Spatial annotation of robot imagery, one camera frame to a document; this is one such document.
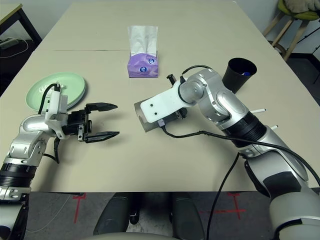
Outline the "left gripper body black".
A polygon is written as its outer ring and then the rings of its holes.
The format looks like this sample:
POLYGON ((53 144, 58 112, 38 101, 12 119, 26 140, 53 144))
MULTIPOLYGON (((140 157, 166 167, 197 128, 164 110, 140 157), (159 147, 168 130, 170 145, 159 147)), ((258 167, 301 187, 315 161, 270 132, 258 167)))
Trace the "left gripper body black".
POLYGON ((89 119, 90 110, 84 108, 72 111, 68 115, 67 124, 62 127, 62 131, 67 136, 76 135, 80 142, 86 142, 92 132, 92 121, 89 119))

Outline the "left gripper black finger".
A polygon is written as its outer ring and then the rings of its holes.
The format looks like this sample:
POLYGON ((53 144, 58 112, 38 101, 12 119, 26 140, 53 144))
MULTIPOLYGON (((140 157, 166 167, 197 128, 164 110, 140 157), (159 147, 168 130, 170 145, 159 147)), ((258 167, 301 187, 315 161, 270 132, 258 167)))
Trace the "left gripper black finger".
POLYGON ((118 106, 112 103, 105 103, 105 102, 96 102, 96 103, 87 103, 84 110, 85 110, 85 119, 89 119, 89 114, 92 111, 98 112, 105 112, 116 109, 118 106))
POLYGON ((104 132, 98 132, 98 133, 94 133, 94 134, 87 134, 84 137, 83 141, 87 144, 96 143, 96 142, 103 142, 103 141, 111 139, 119 134, 120 134, 119 131, 104 131, 104 132))

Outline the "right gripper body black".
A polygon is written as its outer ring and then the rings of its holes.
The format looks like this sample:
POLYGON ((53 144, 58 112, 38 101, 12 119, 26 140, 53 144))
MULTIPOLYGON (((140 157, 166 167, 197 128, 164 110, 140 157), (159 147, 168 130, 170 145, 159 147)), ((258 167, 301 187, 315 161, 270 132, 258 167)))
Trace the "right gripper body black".
POLYGON ((176 119, 185 119, 187 117, 188 110, 186 108, 180 108, 175 112, 176 119))

